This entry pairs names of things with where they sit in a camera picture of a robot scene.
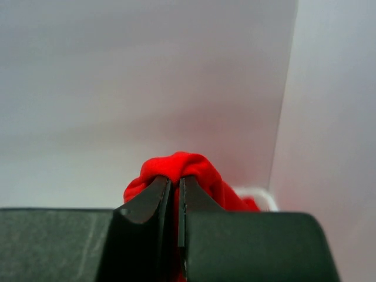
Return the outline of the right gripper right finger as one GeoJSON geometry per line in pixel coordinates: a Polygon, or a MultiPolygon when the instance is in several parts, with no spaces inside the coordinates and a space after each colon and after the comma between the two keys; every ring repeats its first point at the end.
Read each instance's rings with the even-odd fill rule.
{"type": "Polygon", "coordinates": [[[339,281],[310,214],[227,211],[193,176],[179,183],[178,246],[187,281],[339,281]]]}

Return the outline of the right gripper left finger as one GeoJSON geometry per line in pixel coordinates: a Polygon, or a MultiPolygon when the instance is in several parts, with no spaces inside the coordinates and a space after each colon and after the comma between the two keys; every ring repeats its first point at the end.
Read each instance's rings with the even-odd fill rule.
{"type": "Polygon", "coordinates": [[[156,177],[114,209],[96,281],[169,281],[172,182],[156,177]]]}

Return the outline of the red t shirt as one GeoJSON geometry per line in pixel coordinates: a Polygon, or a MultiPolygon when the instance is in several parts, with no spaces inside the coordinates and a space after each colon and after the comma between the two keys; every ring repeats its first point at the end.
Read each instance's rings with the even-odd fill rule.
{"type": "Polygon", "coordinates": [[[124,193],[136,230],[127,281],[261,281],[247,233],[260,208],[241,198],[202,155],[146,161],[124,193]]]}

